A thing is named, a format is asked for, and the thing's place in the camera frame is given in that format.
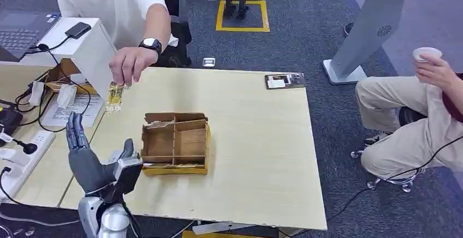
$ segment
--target black watch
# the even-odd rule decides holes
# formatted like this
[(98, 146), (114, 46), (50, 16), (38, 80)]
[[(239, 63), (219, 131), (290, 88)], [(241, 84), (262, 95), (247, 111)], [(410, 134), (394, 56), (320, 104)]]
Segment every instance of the black watch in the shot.
[(155, 38), (146, 38), (141, 41), (138, 47), (147, 48), (153, 51), (156, 51), (158, 55), (161, 55), (162, 52), (162, 44), (159, 42), (158, 39)]

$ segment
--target black robotic finger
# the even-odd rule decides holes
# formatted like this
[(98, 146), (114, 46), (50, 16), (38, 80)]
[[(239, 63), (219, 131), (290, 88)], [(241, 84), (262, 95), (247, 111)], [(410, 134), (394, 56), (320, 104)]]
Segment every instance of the black robotic finger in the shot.
[(68, 147), (70, 151), (76, 150), (78, 147), (77, 138), (74, 131), (74, 116), (75, 112), (71, 112), (68, 118), (68, 122), (66, 123), (66, 139), (68, 141)]
[(84, 128), (82, 126), (82, 114), (74, 115), (74, 130), (79, 148), (90, 148), (87, 136), (85, 136)]
[(130, 157), (133, 155), (133, 152), (133, 140), (129, 138), (124, 142), (124, 150), (119, 156), (119, 159)]

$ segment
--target laptop keyboard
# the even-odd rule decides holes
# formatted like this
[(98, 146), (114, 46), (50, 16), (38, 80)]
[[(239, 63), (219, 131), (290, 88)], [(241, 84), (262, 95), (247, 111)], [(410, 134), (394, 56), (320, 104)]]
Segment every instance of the laptop keyboard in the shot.
[(36, 29), (0, 29), (0, 46), (7, 50), (27, 50), (38, 34)]

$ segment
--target white cup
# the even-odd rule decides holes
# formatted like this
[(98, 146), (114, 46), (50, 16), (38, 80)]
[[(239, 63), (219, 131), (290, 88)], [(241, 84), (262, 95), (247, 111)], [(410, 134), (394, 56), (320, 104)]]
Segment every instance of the white cup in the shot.
[(422, 54), (432, 54), (438, 58), (442, 57), (442, 51), (432, 47), (421, 47), (413, 51), (413, 57), (417, 62), (427, 62), (427, 60), (420, 57)]

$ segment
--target wooden table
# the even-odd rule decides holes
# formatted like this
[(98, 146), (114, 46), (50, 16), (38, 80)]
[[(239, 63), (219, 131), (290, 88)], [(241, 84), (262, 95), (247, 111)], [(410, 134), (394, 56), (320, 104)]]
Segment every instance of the wooden table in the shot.
[[(101, 161), (126, 138), (142, 148), (146, 112), (203, 112), (212, 132), (209, 174), (142, 173), (125, 198), (134, 214), (327, 228), (306, 91), (266, 90), (264, 74), (150, 68), (125, 91), (122, 110), (104, 115), (91, 142)], [(75, 209), (83, 196), (73, 180), (61, 207)]]
[[(49, 67), (0, 65), (0, 99), (14, 102), (15, 98), (27, 89), (29, 83), (48, 69)], [(32, 121), (37, 116), (38, 108), (25, 114), (22, 123)], [(85, 133), (89, 139), (92, 139), (93, 133), (102, 116), (103, 111), (100, 111), (93, 127), (86, 128)], [(50, 129), (58, 130), (59, 127), (50, 127)], [(20, 127), (14, 133), (14, 137), (28, 142), (39, 130), (42, 130), (39, 124), (34, 123), (29, 126)], [(8, 144), (6, 147), (21, 150), (20, 147), (14, 144)], [(15, 200), (31, 205), (56, 207), (60, 203), (72, 179), (72, 172), (68, 163), (68, 153), (69, 148), (66, 142), (66, 132), (59, 132), (16, 195)], [(3, 162), (0, 160), (0, 168), (3, 168), (3, 166)]]

